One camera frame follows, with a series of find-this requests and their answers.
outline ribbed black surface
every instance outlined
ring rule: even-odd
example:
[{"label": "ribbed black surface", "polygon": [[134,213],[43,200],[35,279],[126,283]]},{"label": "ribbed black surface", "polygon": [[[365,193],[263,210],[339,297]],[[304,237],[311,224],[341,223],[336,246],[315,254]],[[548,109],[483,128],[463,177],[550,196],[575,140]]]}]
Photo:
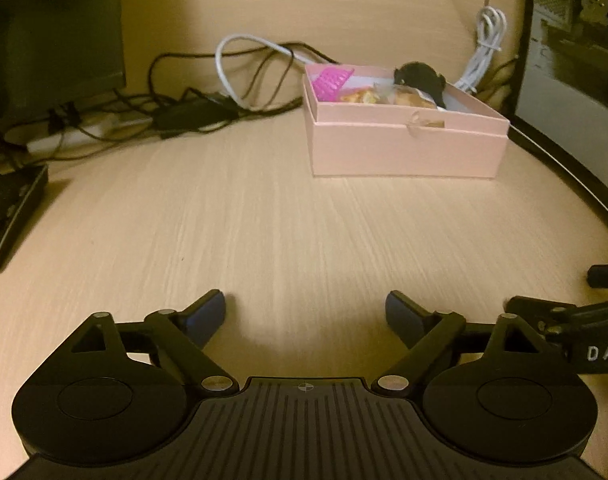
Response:
[{"label": "ribbed black surface", "polygon": [[517,469],[488,465],[460,455],[424,427],[409,402],[375,396],[358,379],[254,378],[237,396],[203,402],[175,441],[137,462],[75,469],[34,458],[12,477],[29,478],[597,480],[600,477],[575,458]]}]

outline black keyboard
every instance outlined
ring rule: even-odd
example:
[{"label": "black keyboard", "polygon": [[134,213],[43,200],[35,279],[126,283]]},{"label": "black keyboard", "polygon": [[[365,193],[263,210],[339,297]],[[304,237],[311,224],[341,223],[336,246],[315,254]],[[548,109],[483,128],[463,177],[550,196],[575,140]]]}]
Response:
[{"label": "black keyboard", "polygon": [[0,174],[0,269],[48,182],[46,166]]}]

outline beige wall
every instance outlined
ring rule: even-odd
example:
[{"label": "beige wall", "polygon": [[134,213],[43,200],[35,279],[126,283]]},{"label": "beige wall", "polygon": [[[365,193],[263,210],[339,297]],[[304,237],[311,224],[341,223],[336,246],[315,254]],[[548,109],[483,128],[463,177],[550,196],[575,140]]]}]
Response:
[{"label": "beige wall", "polygon": [[[129,91],[145,88],[146,68],[165,50],[213,51],[232,32],[302,40],[340,61],[399,65],[422,60],[456,80],[474,49],[483,0],[124,0]],[[491,0],[509,20],[498,62],[516,53],[523,0]],[[161,91],[215,84],[212,61],[160,65]],[[239,79],[248,71],[240,71]]]}]

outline white cable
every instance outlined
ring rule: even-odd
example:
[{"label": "white cable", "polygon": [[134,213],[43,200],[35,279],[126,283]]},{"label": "white cable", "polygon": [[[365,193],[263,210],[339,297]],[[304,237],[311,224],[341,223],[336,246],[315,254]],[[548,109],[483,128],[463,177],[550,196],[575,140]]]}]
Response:
[{"label": "white cable", "polygon": [[[291,55],[291,51],[283,46],[280,46],[277,43],[265,40],[264,38],[259,38],[258,36],[253,36],[252,34],[231,34],[230,36],[227,36],[219,42],[219,45],[215,50],[215,69],[217,70],[217,76],[219,77],[219,80],[222,82],[222,85],[226,89],[226,92],[228,92],[228,95],[233,101],[235,101],[240,107],[244,108],[245,110],[252,110],[252,108],[247,103],[245,103],[239,95],[237,95],[235,90],[233,90],[233,87],[229,83],[228,78],[226,77],[226,73],[224,72],[224,67],[222,65],[222,53],[224,52],[224,47],[231,41],[237,40],[255,41],[255,43],[263,44],[264,46],[272,48],[273,50],[276,50],[277,52],[285,54],[289,57]],[[302,56],[301,54],[297,54],[296,52],[294,52],[293,54],[296,60],[304,64],[315,63],[312,59],[308,59],[308,57],[306,56]]]},{"label": "white cable", "polygon": [[489,2],[484,0],[484,7],[477,13],[477,49],[455,83],[455,87],[464,92],[476,92],[476,86],[490,67],[492,55],[501,50],[501,42],[508,28],[506,15],[491,7]]}]

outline wooden desk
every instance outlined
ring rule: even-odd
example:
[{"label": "wooden desk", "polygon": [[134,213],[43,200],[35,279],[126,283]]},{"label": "wooden desk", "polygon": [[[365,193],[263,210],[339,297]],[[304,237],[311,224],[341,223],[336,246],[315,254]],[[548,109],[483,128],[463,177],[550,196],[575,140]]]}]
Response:
[{"label": "wooden desk", "polygon": [[[404,354],[383,301],[492,322],[507,298],[605,300],[584,275],[608,231],[514,145],[495,181],[312,179],[301,112],[55,165],[0,274],[0,479],[26,456],[17,389],[90,313],[118,322],[232,296],[207,353],[249,375],[365,376]],[[608,376],[585,459],[608,478]]]}]

